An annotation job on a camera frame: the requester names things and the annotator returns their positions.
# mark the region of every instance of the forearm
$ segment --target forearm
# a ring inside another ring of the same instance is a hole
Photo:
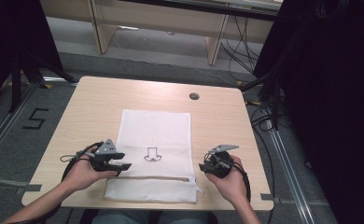
[[[73,192],[74,191],[71,190],[67,184],[62,182],[57,187],[44,194],[42,197],[36,199],[32,203],[22,208],[22,210],[3,221],[3,223],[21,222],[24,220],[41,217],[57,207],[57,205],[59,205]]]
[[[231,203],[240,217],[243,224],[257,224],[260,223],[254,209],[246,197],[235,200]]]

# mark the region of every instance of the light wood tabletop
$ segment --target light wood tabletop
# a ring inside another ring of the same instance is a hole
[[[197,93],[200,98],[191,100],[191,93]],[[270,194],[270,189],[239,90],[105,77],[83,77],[79,81],[30,182],[42,185],[42,189],[39,192],[25,192],[22,203],[32,202],[60,183],[67,165],[60,162],[61,156],[74,155],[86,146],[107,138],[116,142],[123,109],[191,114],[194,171],[197,184],[205,193],[198,193],[196,204],[121,203],[105,199],[106,180],[100,180],[72,194],[63,202],[63,206],[233,210],[199,168],[209,149],[228,144],[239,146],[230,154],[241,158],[248,173],[253,208],[257,211],[273,208],[273,201],[263,201],[260,197],[260,194]]]

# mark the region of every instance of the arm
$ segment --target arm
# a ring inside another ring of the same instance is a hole
[[[89,157],[83,155],[80,158],[88,159]],[[118,172],[116,171],[96,172],[92,169],[89,161],[80,160],[72,167],[65,180],[57,185],[57,187],[23,207],[22,210],[7,218],[2,223],[15,223],[42,217],[57,207],[57,205],[62,203],[63,200],[75,191],[86,189],[99,179],[110,178],[117,174]]]
[[[238,157],[231,156],[234,162],[241,164]],[[206,174],[207,178],[215,184],[224,199],[229,201],[244,224],[260,223],[255,211],[246,198],[243,177],[234,167],[224,178]]]

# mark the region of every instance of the white cloth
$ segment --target white cloth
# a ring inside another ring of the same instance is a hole
[[[190,114],[123,110],[116,143],[128,171],[107,181],[105,197],[123,202],[196,203]]]

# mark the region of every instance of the person's leg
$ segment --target person's leg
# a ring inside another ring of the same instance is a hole
[[[145,210],[100,210],[93,224],[148,224],[149,211]]]
[[[163,211],[159,224],[207,224],[207,212]]]

